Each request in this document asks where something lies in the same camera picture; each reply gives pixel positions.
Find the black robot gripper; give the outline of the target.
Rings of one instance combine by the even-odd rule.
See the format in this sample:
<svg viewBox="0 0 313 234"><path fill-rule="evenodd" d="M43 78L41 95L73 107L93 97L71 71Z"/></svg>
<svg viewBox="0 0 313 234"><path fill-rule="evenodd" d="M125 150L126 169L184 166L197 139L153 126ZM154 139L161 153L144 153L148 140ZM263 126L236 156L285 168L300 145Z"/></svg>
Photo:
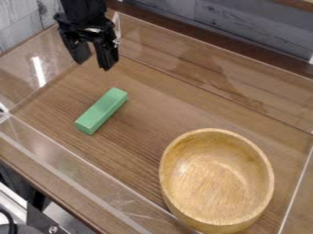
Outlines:
<svg viewBox="0 0 313 234"><path fill-rule="evenodd" d="M116 24L108 18L106 0L61 0L63 12L54 15L59 34L73 60L82 64L91 57L93 42L98 65L109 71L120 61L120 47L114 42Z"/></svg>

